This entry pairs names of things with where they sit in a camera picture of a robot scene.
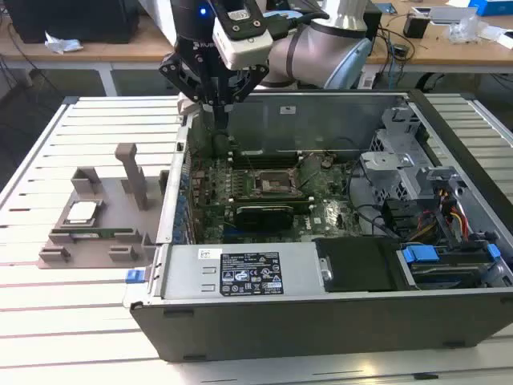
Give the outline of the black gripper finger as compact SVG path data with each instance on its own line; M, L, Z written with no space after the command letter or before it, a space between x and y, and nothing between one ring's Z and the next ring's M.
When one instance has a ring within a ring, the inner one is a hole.
M228 114L235 103L243 102L269 73L264 64L242 70L227 70L221 76L221 128L228 126Z
M204 113L212 129L221 129L221 106L202 54L192 56L192 63L178 53L167 55L159 72L179 91L178 112L182 116Z

